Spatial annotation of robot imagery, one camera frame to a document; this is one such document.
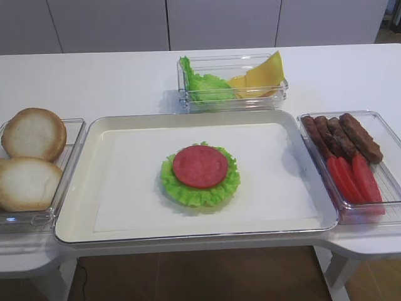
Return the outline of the white paper liner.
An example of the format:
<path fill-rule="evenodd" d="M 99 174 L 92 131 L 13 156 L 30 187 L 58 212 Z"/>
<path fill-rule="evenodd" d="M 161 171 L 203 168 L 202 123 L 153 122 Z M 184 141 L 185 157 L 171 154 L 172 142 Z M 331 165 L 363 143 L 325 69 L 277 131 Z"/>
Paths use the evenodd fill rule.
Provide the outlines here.
<path fill-rule="evenodd" d="M 169 155 L 200 142 L 231 153 L 241 177 L 233 197 L 211 208 L 180 205 L 160 181 Z M 297 130 L 277 123 L 118 130 L 102 134 L 101 144 L 96 233 L 160 237 L 320 227 L 325 189 Z"/>

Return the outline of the clear lettuce cheese container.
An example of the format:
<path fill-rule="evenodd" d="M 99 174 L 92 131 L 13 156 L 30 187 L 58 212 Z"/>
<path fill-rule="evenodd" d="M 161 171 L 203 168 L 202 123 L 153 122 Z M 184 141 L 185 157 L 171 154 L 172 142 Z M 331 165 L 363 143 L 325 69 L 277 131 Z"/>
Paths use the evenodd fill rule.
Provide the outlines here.
<path fill-rule="evenodd" d="M 230 79 L 245 75 L 248 70 L 264 63 L 272 54 L 247 54 L 230 56 L 203 56 L 188 57 L 190 65 L 195 73 L 200 75 L 212 74 L 226 82 Z M 177 62 L 178 96 L 180 107 L 187 113 L 212 112 L 221 110 L 245 110 L 245 109 L 278 109 L 286 99 L 288 82 L 284 80 L 279 84 L 281 89 L 270 97 L 238 98 L 232 100 L 220 100 L 211 102 L 193 102 L 189 92 L 185 89 L 184 72 Z"/>

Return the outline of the flat yellow cheese slice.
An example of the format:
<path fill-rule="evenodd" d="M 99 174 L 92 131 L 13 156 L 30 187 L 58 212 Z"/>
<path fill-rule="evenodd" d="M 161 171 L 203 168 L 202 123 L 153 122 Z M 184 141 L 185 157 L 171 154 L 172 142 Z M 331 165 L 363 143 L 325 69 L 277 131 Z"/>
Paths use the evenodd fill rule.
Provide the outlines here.
<path fill-rule="evenodd" d="M 261 98 L 270 97 L 281 89 L 281 85 L 270 87 L 251 87 L 247 86 L 246 76 L 240 75 L 230 79 L 229 86 L 234 89 L 238 98 Z"/>

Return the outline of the right red tomato slice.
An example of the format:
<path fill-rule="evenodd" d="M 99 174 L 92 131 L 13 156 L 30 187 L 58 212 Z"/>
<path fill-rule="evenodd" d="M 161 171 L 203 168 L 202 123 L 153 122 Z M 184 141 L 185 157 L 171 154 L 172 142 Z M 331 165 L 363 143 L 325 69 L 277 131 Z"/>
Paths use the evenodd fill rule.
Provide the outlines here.
<path fill-rule="evenodd" d="M 358 154 L 352 159 L 352 169 L 360 193 L 366 203 L 381 203 L 382 195 L 366 159 Z"/>

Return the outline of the left red tomato slice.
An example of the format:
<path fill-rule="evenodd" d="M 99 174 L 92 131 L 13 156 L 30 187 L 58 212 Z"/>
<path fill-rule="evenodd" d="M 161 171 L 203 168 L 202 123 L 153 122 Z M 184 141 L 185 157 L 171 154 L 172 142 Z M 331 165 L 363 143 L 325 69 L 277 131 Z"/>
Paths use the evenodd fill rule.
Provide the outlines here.
<path fill-rule="evenodd" d="M 327 160 L 326 165 L 328 167 L 328 170 L 330 172 L 330 175 L 332 176 L 339 192 L 341 192 L 341 194 L 343 195 L 343 197 L 345 198 L 345 200 L 347 202 L 349 202 L 349 198 L 352 198 L 352 195 L 350 194 L 349 190 L 346 188 L 341 176 L 340 176 L 340 172 L 338 171 L 338 168 L 336 167 L 336 159 L 337 157 L 331 157 Z"/>

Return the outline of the upper bun half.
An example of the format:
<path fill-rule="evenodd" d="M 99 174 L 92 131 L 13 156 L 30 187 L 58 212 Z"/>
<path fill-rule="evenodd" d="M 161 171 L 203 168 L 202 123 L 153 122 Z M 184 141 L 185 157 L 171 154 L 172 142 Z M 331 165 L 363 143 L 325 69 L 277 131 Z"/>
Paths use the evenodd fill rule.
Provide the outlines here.
<path fill-rule="evenodd" d="M 14 157 L 34 157 L 53 162 L 66 145 L 64 122 L 53 112 L 43 108 L 19 111 L 4 128 L 1 144 Z"/>

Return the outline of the white serving tray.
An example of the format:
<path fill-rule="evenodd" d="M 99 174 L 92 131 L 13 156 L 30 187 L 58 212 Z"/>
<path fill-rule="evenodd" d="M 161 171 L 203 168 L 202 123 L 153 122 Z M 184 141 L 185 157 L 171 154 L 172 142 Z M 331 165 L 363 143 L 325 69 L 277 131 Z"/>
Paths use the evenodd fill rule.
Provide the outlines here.
<path fill-rule="evenodd" d="M 165 239 L 217 235 L 299 232 L 311 233 L 313 231 L 326 231 L 332 229 L 337 225 L 338 213 L 301 136 L 311 161 L 317 173 L 319 174 L 321 185 L 325 189 L 325 197 L 318 202 L 318 208 L 321 214 L 319 228 L 310 230 L 304 229 L 267 232 L 214 233 L 209 235 L 175 235 L 160 237 L 132 237 L 123 233 L 111 234 L 95 232 L 94 226 L 98 209 L 100 207 L 98 190 L 102 183 L 103 174 L 105 172 L 105 165 L 102 163 L 103 146 L 101 144 L 101 136 L 105 132 L 118 130 L 215 127 L 223 125 L 261 125 L 273 123 L 280 124 L 289 130 L 297 130 L 301 136 L 301 132 L 295 119 L 290 114 L 280 110 L 104 117 L 94 121 L 88 130 L 80 158 L 78 159 L 76 169 L 71 178 L 70 186 L 55 223 L 56 237 L 62 242 L 76 244 L 95 241 L 148 240 L 152 238 Z"/>

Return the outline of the clear bun container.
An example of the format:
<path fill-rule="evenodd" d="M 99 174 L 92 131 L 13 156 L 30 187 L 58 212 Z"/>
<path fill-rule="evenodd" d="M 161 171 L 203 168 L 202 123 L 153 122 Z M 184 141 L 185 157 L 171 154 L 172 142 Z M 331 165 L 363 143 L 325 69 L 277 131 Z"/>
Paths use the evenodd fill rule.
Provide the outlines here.
<path fill-rule="evenodd" d="M 83 119 L 64 119 L 63 123 L 66 127 L 66 145 L 61 155 L 55 160 L 55 165 L 63 171 L 63 174 L 50 206 L 41 211 L 2 209 L 1 234 L 41 232 L 53 227 L 86 137 L 86 122 Z"/>

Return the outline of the upright yellow cheese slice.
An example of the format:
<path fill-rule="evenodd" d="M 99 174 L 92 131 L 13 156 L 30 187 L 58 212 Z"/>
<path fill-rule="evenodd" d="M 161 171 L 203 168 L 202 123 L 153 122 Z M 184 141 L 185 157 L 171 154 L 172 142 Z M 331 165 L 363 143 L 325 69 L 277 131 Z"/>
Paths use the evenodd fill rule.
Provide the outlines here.
<path fill-rule="evenodd" d="M 279 51 L 273 53 L 264 63 L 247 71 L 246 87 L 273 87 L 284 80 L 283 62 Z"/>

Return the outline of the front bun half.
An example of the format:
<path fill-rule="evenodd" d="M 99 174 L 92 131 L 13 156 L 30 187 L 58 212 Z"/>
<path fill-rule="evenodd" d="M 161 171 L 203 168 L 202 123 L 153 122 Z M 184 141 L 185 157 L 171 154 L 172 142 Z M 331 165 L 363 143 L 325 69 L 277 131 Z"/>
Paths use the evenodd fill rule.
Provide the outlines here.
<path fill-rule="evenodd" d="M 41 211 L 55 195 L 63 171 L 55 164 L 30 157 L 1 163 L 1 208 L 6 211 Z"/>

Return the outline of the middle red tomato slice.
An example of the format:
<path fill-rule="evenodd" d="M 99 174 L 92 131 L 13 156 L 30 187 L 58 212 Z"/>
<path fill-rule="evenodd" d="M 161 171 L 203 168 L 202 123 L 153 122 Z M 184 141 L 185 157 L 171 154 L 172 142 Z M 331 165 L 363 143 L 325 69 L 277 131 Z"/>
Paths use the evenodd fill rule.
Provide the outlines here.
<path fill-rule="evenodd" d="M 338 157 L 336 159 L 336 167 L 338 168 L 338 171 L 340 172 L 340 176 L 341 176 L 346 188 L 349 190 L 350 194 L 352 195 L 353 199 L 349 198 L 348 199 L 349 202 L 352 202 L 355 204 L 363 204 L 364 197 L 360 193 L 360 190 L 357 186 L 357 182 L 356 182 L 354 173 L 352 171 L 351 165 L 343 157 Z"/>

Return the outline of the bun half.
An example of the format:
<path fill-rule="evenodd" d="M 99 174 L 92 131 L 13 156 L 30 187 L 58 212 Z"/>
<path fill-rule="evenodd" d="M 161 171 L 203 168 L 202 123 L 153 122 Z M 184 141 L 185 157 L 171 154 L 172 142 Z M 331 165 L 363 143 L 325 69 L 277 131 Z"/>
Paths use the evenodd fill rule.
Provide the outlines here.
<path fill-rule="evenodd" d="M 63 171 L 55 164 L 30 157 L 1 163 L 1 208 L 6 211 L 41 211 L 55 195 Z"/>
<path fill-rule="evenodd" d="M 19 111 L 4 128 L 1 144 L 14 157 L 34 157 L 53 162 L 66 145 L 64 122 L 53 112 L 43 108 Z"/>

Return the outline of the green lettuce leaf on tray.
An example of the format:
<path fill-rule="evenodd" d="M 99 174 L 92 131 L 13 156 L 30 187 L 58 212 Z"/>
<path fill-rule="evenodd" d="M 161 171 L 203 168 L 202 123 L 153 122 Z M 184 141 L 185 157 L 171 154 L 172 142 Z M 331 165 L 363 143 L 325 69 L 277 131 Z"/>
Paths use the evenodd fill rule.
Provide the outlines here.
<path fill-rule="evenodd" d="M 226 178 L 218 185 L 209 189 L 197 189 L 186 186 L 176 178 L 173 172 L 172 163 L 175 155 L 178 153 L 177 152 L 168 156 L 167 159 L 162 163 L 160 180 L 164 187 L 164 191 L 169 197 L 183 206 L 217 206 L 223 201 L 231 198 L 241 183 L 241 177 L 237 168 L 236 159 L 233 158 L 233 156 L 227 150 L 225 150 L 225 148 L 211 146 L 205 141 L 201 142 L 200 144 L 193 145 L 206 145 L 216 148 L 219 152 L 221 152 L 228 161 L 228 173 Z"/>

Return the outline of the clear patty tomato container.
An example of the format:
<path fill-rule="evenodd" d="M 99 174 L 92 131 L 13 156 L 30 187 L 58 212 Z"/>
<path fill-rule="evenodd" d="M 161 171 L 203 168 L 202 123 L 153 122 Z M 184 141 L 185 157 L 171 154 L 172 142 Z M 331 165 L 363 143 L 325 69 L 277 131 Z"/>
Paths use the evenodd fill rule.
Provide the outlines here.
<path fill-rule="evenodd" d="M 319 150 L 310 139 L 306 129 L 301 123 L 301 118 L 309 115 L 312 118 L 325 116 L 327 119 L 339 117 L 345 113 L 354 116 L 365 130 L 380 146 L 383 160 L 379 164 L 371 163 L 362 155 L 373 172 L 378 188 L 382 195 L 381 203 L 352 204 L 345 200 L 339 192 L 328 167 L 327 159 L 324 159 Z M 303 140 L 309 149 L 314 163 L 321 174 L 322 180 L 335 205 L 340 224 L 370 224 L 370 223 L 399 223 L 400 222 L 400 139 L 387 125 L 384 119 L 376 112 L 325 112 L 304 114 L 298 117 Z"/>

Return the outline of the red tomato slice on tray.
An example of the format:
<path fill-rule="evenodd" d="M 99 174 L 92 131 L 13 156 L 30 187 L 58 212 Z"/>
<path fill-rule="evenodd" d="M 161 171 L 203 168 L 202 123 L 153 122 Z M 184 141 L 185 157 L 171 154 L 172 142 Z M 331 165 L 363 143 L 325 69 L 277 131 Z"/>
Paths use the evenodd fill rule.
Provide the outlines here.
<path fill-rule="evenodd" d="M 172 168 L 176 178 L 186 186 L 209 189 L 226 178 L 228 161 L 216 148 L 192 145 L 175 155 Z"/>

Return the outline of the green lettuce in container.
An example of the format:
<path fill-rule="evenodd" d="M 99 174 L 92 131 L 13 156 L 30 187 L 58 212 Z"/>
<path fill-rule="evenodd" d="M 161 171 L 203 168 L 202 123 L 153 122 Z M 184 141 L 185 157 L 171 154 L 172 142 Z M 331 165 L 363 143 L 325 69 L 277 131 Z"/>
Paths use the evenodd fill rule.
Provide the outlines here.
<path fill-rule="evenodd" d="M 225 80 L 212 75 L 195 73 L 188 57 L 180 57 L 179 64 L 184 72 L 185 89 L 193 102 L 232 100 L 236 95 Z"/>

